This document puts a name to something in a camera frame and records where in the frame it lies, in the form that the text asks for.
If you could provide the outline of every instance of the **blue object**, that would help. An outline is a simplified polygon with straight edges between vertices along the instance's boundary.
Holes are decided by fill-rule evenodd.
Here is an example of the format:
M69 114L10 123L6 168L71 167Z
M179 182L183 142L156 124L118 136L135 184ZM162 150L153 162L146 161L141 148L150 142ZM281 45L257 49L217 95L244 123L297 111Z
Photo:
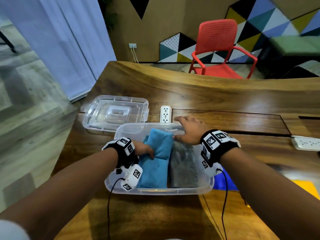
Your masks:
M226 190L226 181L228 183L228 191L229 190L238 190L237 186L234 184L232 179L230 178L229 174L223 169L223 172L226 174L226 179L223 173L219 173L218 175L214 176L214 190Z
M166 189L169 158L174 143L173 134L151 129L143 142L154 150L154 159L151 159L149 154L140 156L138 164L143 172L137 188Z

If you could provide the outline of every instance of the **red chair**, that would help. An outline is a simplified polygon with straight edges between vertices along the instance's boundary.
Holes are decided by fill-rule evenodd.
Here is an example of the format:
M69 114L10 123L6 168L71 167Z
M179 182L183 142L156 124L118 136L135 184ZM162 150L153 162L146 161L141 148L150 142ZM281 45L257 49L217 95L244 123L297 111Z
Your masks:
M246 50L233 45L236 39L237 28L237 23L233 19L213 20L200 24L197 44L195 45L195 51L192 52L193 60L189 73L194 70L196 74L206 76L242 79L241 76L226 64L232 50L236 49L254 60L250 73L247 76L247 79L249 79L254 71L258 59ZM199 54L214 51L228 51L228 55L222 64L206 67L197 57ZM197 61L201 67L194 67L193 64L195 61Z

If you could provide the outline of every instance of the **wooden table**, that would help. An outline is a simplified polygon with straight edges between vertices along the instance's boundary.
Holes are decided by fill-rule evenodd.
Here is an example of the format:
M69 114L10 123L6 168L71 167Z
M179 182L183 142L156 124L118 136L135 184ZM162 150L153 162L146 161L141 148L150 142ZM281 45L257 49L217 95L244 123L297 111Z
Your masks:
M159 122L160 107L174 116L191 115L231 133L242 148L290 179L320 186L316 152L295 150L290 136L320 135L320 79L240 80L173 72L130 62L109 62L85 99L53 171L98 152L114 133L86 130L88 105L101 94L146 98L148 122ZM101 190L56 239L106 239L109 192ZM114 194L111 239L220 239L224 191L204 195ZM277 239L241 199L230 192L224 216L228 239Z

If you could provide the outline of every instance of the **white power strip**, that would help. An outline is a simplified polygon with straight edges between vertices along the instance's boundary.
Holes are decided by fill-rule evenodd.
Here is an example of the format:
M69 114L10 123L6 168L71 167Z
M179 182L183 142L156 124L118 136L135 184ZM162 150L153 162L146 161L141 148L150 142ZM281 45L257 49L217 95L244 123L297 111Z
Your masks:
M160 123L171 123L172 110L170 106L163 105L160 109Z
M320 139L311 137L294 137L292 138L294 147L301 151L320 151Z

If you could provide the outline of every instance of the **black wrist strap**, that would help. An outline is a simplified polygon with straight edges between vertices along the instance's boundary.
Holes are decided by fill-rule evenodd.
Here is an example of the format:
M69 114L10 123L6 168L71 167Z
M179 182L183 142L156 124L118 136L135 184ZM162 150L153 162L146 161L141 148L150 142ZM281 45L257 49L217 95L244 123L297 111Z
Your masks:
M118 153L118 164L116 168L120 168L121 166L129 168L137 158L134 154L134 144L129 138L122 137L114 139L108 142L102 150L107 148L114 148Z
M223 154L235 147L240 147L237 139L217 129L204 133L200 139L200 144L202 145L201 156L210 167L214 163L220 163Z

